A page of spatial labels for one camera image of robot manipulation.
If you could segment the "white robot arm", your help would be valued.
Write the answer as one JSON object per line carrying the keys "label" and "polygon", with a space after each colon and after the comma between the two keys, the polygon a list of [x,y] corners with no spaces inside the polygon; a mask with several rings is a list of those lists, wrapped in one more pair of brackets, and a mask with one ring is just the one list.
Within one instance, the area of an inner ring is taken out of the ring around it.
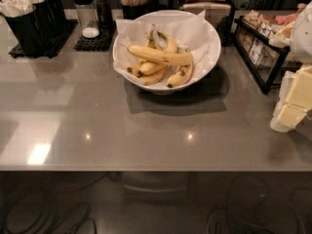
{"label": "white robot arm", "polygon": [[312,110],[312,1],[299,8],[296,18],[269,39],[271,46],[289,47],[293,59],[302,63],[282,79],[270,122],[273,130],[282,133],[295,129]]}

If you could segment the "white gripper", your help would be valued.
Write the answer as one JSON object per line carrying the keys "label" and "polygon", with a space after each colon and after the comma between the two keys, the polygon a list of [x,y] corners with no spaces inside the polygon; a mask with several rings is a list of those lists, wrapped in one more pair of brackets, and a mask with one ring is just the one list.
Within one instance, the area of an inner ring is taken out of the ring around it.
{"label": "white gripper", "polygon": [[282,80],[279,98],[270,128],[277,132],[287,133],[294,130],[304,119],[307,111],[312,109],[311,64],[303,64],[296,73],[286,72]]}

